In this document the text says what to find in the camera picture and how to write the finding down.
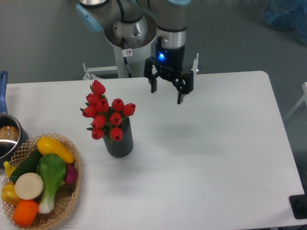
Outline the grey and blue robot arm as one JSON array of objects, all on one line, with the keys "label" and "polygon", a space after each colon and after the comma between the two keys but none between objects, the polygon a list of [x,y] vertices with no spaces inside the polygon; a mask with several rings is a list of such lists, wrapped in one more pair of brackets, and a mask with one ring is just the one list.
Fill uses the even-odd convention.
[{"label": "grey and blue robot arm", "polygon": [[196,74],[182,67],[189,6],[188,0],[81,0],[75,9],[112,45],[119,78],[145,77],[152,92],[162,78],[175,86],[181,103]]}]

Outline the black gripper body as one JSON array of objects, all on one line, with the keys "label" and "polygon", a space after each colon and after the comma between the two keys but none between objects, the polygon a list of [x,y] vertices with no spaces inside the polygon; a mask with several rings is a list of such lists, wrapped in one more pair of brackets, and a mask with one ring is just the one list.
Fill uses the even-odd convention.
[{"label": "black gripper body", "polygon": [[156,43],[155,56],[145,60],[144,77],[149,80],[160,77],[171,82],[178,92],[188,94],[193,90],[193,71],[184,72],[183,57],[185,47],[165,48]]}]

